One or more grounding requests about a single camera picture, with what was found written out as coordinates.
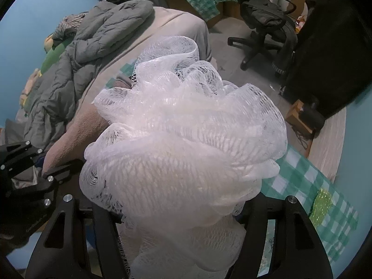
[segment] chair caster wheel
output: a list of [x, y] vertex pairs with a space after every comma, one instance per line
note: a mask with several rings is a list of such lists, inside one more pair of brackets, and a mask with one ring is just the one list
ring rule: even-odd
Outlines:
[[246, 71], [247, 68], [248, 68], [248, 63], [245, 62], [245, 61], [242, 61], [241, 64], [240, 64], [240, 68], [241, 68], [241, 70]]

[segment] green pillow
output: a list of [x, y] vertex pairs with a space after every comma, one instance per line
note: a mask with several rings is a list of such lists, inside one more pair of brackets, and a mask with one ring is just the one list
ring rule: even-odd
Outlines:
[[60, 55], [65, 51], [66, 46], [72, 42], [72, 38], [64, 40], [56, 48], [52, 48], [46, 54], [43, 64], [41, 65], [40, 72], [44, 74], [54, 63], [57, 63], [60, 59]]

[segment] blue wall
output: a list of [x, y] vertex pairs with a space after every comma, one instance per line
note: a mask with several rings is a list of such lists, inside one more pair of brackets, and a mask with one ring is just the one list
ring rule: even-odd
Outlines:
[[359, 212], [359, 222], [339, 260], [336, 278], [354, 258], [372, 225], [372, 91], [368, 89], [347, 107], [346, 130], [334, 184]]
[[91, 9], [98, 0], [16, 0], [0, 21], [0, 126], [14, 119], [27, 78], [40, 68], [43, 43], [64, 16]]

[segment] office chair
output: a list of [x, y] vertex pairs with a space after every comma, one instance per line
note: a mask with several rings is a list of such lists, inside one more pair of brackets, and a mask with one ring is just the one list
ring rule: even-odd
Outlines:
[[[247, 54], [240, 64], [242, 70], [248, 68], [249, 62], [258, 54], [264, 55], [272, 62], [274, 70], [279, 74], [284, 74], [292, 62], [293, 51], [297, 44], [295, 24], [287, 15], [296, 9], [296, 5], [289, 0], [285, 0], [292, 5], [292, 9], [282, 11], [280, 6], [270, 2], [270, 0], [238, 0], [240, 4], [240, 15], [252, 31], [250, 38], [242, 39], [230, 37], [228, 45], [239, 43], [247, 45], [252, 50]], [[265, 42], [265, 36], [269, 34], [271, 38], [283, 43], [283, 45]], [[277, 50], [274, 57], [269, 50]]]

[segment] chair base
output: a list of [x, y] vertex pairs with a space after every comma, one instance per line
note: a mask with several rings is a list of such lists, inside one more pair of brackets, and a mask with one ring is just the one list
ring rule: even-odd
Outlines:
[[269, 61], [273, 61], [274, 57], [271, 55], [269, 50], [280, 50], [281, 47], [275, 44], [265, 43], [265, 35], [259, 34], [254, 31], [251, 32], [250, 39], [243, 39], [243, 38], [235, 38], [230, 37], [227, 39], [227, 44], [232, 46], [234, 43], [239, 43], [242, 45], [249, 46], [252, 50], [248, 53], [248, 55], [243, 59], [240, 64], [241, 70], [247, 70], [249, 62], [258, 54], [262, 54], [266, 57]]

